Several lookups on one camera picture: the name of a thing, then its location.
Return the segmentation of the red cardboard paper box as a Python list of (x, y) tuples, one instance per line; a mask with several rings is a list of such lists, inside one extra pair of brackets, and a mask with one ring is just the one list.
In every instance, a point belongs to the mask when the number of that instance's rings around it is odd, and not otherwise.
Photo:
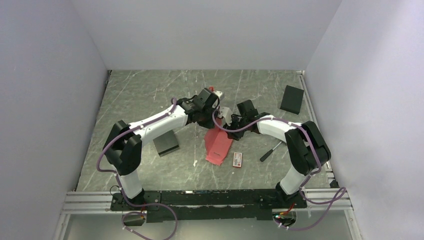
[(205, 159), (220, 166), (228, 155), (233, 139), (228, 138), (227, 132), (220, 128), (209, 129), (203, 139), (206, 150)]

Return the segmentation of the black box near left arm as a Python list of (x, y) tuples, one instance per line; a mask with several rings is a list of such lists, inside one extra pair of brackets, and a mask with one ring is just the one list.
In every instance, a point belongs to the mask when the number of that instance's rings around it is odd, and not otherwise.
[(153, 140), (156, 151), (160, 157), (168, 155), (180, 148), (177, 136), (170, 130)]

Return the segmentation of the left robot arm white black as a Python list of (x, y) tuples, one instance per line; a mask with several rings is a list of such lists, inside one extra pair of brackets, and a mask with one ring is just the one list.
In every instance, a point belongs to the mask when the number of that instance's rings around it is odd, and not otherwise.
[(113, 166), (110, 172), (125, 193), (123, 202), (129, 209), (137, 210), (144, 203), (144, 189), (137, 173), (144, 145), (191, 123), (212, 129), (215, 111), (224, 98), (222, 91), (204, 88), (190, 98), (173, 97), (168, 108), (146, 119), (132, 123), (120, 120), (113, 125), (100, 158), (106, 157)]

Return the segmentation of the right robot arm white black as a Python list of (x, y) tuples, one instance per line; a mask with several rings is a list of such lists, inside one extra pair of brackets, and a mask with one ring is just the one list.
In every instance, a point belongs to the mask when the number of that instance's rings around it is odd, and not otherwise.
[(225, 119), (223, 110), (218, 115), (230, 139), (239, 140), (250, 131), (286, 144), (290, 169), (275, 186), (275, 200), (280, 207), (289, 207), (301, 187), (331, 159), (327, 143), (313, 121), (291, 122), (267, 112), (259, 113), (251, 100), (239, 103), (237, 108), (239, 113), (232, 113), (229, 120)]

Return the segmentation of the small red white box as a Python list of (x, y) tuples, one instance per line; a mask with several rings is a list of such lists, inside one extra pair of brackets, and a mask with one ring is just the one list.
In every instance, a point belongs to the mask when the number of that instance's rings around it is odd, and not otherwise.
[(232, 166), (234, 168), (241, 168), (242, 163), (243, 163), (243, 154), (241, 152), (234, 152)]

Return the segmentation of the black box near right wall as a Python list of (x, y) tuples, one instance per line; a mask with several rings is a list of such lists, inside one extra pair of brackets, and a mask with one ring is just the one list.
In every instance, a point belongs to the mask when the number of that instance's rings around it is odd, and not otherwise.
[(298, 115), (301, 111), (303, 96), (303, 89), (287, 85), (279, 109)]

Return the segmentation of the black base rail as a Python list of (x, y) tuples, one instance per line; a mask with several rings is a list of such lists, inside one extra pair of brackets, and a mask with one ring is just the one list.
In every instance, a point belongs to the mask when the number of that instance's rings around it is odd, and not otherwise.
[(305, 209), (299, 195), (286, 201), (275, 189), (231, 190), (147, 190), (142, 199), (128, 204), (120, 192), (112, 194), (113, 212), (146, 212), (147, 223), (188, 220), (256, 219), (271, 220), (272, 213), (289, 208)]

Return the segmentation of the aluminium frame rail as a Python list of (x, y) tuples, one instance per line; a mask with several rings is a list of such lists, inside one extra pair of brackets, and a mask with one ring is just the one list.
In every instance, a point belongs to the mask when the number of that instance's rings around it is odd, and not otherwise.
[(110, 214), (113, 196), (108, 191), (71, 191), (66, 194), (62, 214)]

